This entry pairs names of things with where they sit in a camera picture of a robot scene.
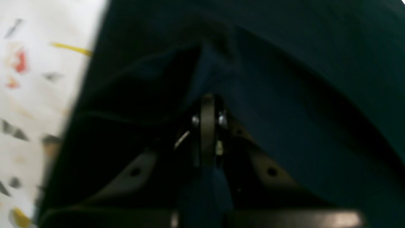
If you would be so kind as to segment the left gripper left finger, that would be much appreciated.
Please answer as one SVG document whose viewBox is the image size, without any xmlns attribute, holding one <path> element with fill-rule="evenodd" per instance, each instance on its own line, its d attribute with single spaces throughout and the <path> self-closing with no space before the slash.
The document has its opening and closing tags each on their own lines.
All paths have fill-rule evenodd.
<svg viewBox="0 0 405 228">
<path fill-rule="evenodd" d="M 62 144 L 40 228 L 191 228 L 189 184 L 200 174 L 199 115 L 161 129 L 107 121 Z"/>
</svg>

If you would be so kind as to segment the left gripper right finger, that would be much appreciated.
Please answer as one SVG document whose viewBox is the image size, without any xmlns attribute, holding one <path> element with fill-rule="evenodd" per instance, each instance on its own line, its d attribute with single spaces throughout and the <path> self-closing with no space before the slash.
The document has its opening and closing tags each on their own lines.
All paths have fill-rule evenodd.
<svg viewBox="0 0 405 228">
<path fill-rule="evenodd" d="M 218 116 L 218 152 L 234 209 L 225 228 L 363 228 L 356 209 L 334 206 L 310 193 L 252 140 L 226 111 Z"/>
</svg>

